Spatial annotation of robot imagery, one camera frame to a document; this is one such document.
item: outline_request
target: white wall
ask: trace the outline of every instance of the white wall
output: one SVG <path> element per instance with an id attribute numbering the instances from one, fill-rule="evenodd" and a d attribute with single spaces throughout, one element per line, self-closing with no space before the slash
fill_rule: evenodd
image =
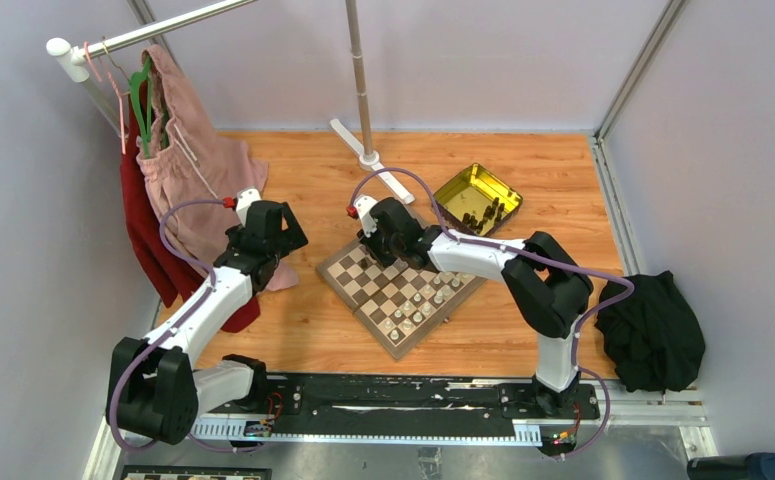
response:
<path id="1" fill-rule="evenodd" d="M 690 2 L 609 147 L 648 270 L 702 323 L 718 448 L 775 451 L 775 2 Z"/>
<path id="2" fill-rule="evenodd" d="M 665 3 L 359 0 L 373 125 L 595 128 Z M 262 0 L 167 38 L 217 126 L 357 125 L 343 0 Z"/>
<path id="3" fill-rule="evenodd" d="M 113 130 L 45 52 L 134 28 L 124 2 L 0 2 L 0 478 L 80 478 L 110 351 L 147 328 Z"/>

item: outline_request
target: wood tabletop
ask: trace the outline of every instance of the wood tabletop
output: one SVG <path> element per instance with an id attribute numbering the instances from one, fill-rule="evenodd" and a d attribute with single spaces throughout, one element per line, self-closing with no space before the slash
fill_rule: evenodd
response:
<path id="1" fill-rule="evenodd" d="M 394 360 L 317 275 L 315 267 L 354 238 L 360 228 L 346 216 L 352 190 L 363 178 L 357 159 L 333 133 L 227 132 L 246 140 L 254 158 L 269 162 L 263 198 L 289 202 L 310 243 L 286 261 L 301 283 L 260 297 L 261 316 L 246 330 L 220 332 L 200 358 L 212 366 L 236 353 L 270 370 L 531 376 L 537 340 L 504 285 L 485 284 L 401 360 Z M 436 190 L 478 162 L 524 197 L 519 213 L 494 237 L 552 234 L 582 266 L 622 274 L 587 139 L 583 135 L 376 133 L 383 162 L 404 167 Z M 413 208 L 435 221 L 422 188 L 399 179 L 416 196 Z M 376 179 L 363 192 L 388 195 Z M 596 301 L 604 282 L 594 279 Z M 162 312 L 167 318 L 174 306 Z M 602 336 L 588 321 L 579 361 L 614 377 Z"/>

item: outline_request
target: black cloth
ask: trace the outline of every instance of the black cloth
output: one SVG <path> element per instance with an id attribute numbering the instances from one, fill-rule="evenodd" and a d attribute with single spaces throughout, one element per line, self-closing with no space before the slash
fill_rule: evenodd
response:
<path id="1" fill-rule="evenodd" d="M 615 371 L 629 392 L 684 390 L 699 375 L 705 354 L 699 320 L 669 270 L 658 276 L 626 278 L 634 283 L 634 293 L 597 315 L 605 353 L 617 365 Z M 608 282 L 599 299 L 624 290 Z"/>

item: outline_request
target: clothes rack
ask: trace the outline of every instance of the clothes rack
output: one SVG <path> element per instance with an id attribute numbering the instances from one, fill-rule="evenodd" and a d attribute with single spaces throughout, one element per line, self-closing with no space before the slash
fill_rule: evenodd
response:
<path id="1" fill-rule="evenodd" d="M 142 41 L 151 40 L 167 32 L 200 22 L 256 1 L 257 0 L 222 0 L 166 20 L 143 25 L 134 31 L 90 44 L 87 46 L 86 51 L 83 46 L 72 46 L 63 38 L 52 38 L 46 43 L 46 50 L 49 55 L 57 60 L 57 63 L 60 64 L 73 82 L 84 86 L 99 112 L 101 112 L 108 120 L 110 125 L 117 132 L 117 135 L 121 136 L 123 135 L 123 132 L 119 131 L 118 113 L 107 100 L 107 97 L 98 85 L 90 78 L 90 73 L 86 67 L 87 52 L 89 53 L 90 59 L 95 59 L 107 54 L 107 52 L 112 53 Z M 130 0 L 129 3 L 135 13 L 138 10 L 138 4 L 140 4 L 142 7 L 141 10 L 148 12 L 149 16 L 153 18 L 151 15 L 151 8 L 145 0 Z M 355 72 L 358 113 L 360 115 L 363 144 L 361 144 L 351 131 L 343 126 L 338 119 L 332 119 L 329 124 L 346 145 L 358 155 L 358 163 L 362 169 L 367 171 L 378 170 L 383 168 L 383 164 L 381 163 L 378 152 L 372 147 L 372 126 L 370 123 L 369 102 L 366 93 L 366 78 L 363 68 L 363 52 L 361 50 L 356 0 L 346 0 L 346 13 L 349 21 L 349 36 L 352 44 L 352 64 Z M 413 195 L 411 195 L 392 174 L 382 173 L 379 175 L 379 178 L 393 194 L 404 203 L 411 203 L 414 200 Z"/>

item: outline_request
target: red garment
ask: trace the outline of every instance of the red garment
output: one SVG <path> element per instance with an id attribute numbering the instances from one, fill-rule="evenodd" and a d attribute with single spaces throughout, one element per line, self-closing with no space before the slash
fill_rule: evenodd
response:
<path id="1" fill-rule="evenodd" d="M 140 97 L 145 98 L 145 95 L 141 93 Z M 119 165 L 128 238 L 131 239 L 134 255 L 140 262 L 140 266 L 154 285 L 163 304 L 169 307 L 178 295 L 183 299 L 189 298 L 204 278 L 187 262 L 166 250 L 160 240 L 160 222 L 149 203 L 145 178 L 136 161 L 140 151 L 137 146 L 140 127 L 130 108 L 128 117 L 126 153 L 122 155 L 122 162 Z M 254 297 L 231 315 L 231 318 L 222 326 L 222 330 L 230 333 L 239 332 L 254 322 L 259 315 L 260 305 L 257 297 Z"/>

